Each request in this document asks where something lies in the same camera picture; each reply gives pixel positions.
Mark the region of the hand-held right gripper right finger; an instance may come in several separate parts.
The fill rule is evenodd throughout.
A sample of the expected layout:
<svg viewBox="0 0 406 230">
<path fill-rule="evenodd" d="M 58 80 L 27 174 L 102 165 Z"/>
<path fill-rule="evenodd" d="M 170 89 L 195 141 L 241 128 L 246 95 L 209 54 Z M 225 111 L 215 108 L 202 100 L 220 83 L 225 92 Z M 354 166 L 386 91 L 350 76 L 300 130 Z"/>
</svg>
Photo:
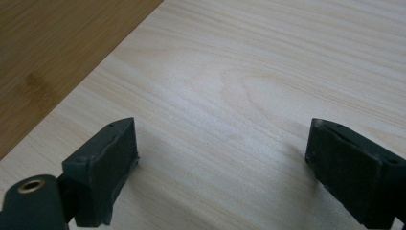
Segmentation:
<svg viewBox="0 0 406 230">
<path fill-rule="evenodd" d="M 314 118 L 304 160 L 315 177 L 368 229 L 406 230 L 406 159 L 350 128 Z"/>
</svg>

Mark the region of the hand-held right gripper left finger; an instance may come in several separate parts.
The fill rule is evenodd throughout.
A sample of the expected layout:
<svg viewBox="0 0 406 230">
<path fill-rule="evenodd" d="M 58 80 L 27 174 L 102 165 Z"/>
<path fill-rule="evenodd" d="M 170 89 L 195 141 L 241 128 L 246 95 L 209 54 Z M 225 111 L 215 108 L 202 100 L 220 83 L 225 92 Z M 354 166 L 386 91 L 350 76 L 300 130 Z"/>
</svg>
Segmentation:
<svg viewBox="0 0 406 230">
<path fill-rule="evenodd" d="M 79 227 L 108 225 L 113 205 L 139 161 L 134 119 L 110 123 L 62 162 L 63 175 L 75 188 Z"/>
</svg>

